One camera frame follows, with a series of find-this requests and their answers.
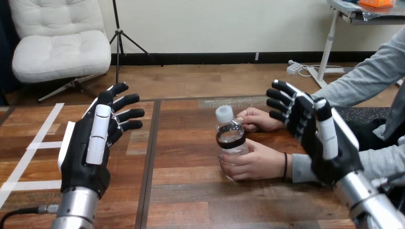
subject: bracelet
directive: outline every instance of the bracelet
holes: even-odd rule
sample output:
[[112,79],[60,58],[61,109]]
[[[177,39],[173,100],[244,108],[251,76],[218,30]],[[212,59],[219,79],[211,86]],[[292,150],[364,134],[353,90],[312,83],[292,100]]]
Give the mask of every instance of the bracelet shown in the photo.
[[284,164],[284,176],[283,176],[283,181],[286,181],[286,176],[287,176],[287,164],[288,164],[288,161],[287,161],[287,153],[286,153],[286,152],[284,152],[284,156],[286,157],[286,160],[285,160],[285,164]]

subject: white wall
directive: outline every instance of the white wall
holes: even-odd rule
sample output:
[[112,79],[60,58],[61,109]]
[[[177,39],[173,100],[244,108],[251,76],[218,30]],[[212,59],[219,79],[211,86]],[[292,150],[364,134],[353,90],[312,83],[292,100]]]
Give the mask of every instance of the white wall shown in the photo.
[[[99,2],[111,38],[112,0]],[[323,51],[332,19],[326,0],[117,0],[117,8],[122,30],[150,53]],[[400,28],[339,20],[332,50],[376,51]],[[124,51],[141,52],[125,38]]]

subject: person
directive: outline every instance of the person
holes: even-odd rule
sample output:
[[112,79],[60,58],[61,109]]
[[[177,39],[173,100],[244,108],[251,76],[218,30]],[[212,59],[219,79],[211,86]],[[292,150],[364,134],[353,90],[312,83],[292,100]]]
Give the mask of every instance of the person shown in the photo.
[[[344,109],[366,101],[405,76],[405,26],[391,40],[382,44],[369,59],[358,64],[351,72],[312,94],[313,99],[324,97],[336,109]],[[263,131],[284,128],[281,121],[267,112],[249,107],[237,115],[246,131],[257,127]],[[389,110],[387,119],[376,119],[362,125],[348,122],[359,140],[360,160],[365,176],[372,180],[405,172],[405,144],[398,139],[405,135],[405,86],[401,86]],[[252,140],[246,140],[249,154],[220,155],[222,170],[234,180],[270,179],[283,177],[285,155]],[[310,169],[308,155],[289,152],[287,178],[292,182],[316,181]],[[405,176],[396,183],[405,183]]]

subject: robotic hand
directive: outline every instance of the robotic hand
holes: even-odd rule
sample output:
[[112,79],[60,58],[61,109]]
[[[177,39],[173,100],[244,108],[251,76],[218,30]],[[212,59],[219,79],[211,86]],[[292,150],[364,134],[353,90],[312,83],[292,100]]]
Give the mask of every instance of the robotic hand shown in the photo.
[[267,104],[280,110],[270,116],[284,122],[312,159],[317,178],[333,187],[350,210],[357,228],[405,228],[404,216],[386,195],[380,194],[363,175],[359,143],[339,113],[324,98],[315,101],[294,86],[275,80]]
[[286,129],[298,139],[305,151],[310,153],[315,151],[315,118],[313,116],[313,99],[291,84],[279,80],[274,80],[272,87],[268,89],[267,105],[279,112],[272,110],[270,116],[280,120]]
[[128,104],[139,102],[137,94],[113,98],[128,89],[118,83],[99,94],[82,119],[69,122],[59,153],[62,173],[62,200],[53,229],[93,229],[98,201],[110,182],[107,169],[109,147],[130,129],[142,127],[143,109],[115,113]]

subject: black mat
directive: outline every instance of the black mat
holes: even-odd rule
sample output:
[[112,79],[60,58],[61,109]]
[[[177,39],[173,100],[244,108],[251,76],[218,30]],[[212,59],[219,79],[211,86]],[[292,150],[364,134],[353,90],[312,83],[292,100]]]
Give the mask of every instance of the black mat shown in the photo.
[[339,111],[345,121],[369,123],[376,118],[386,118],[389,107],[352,107]]

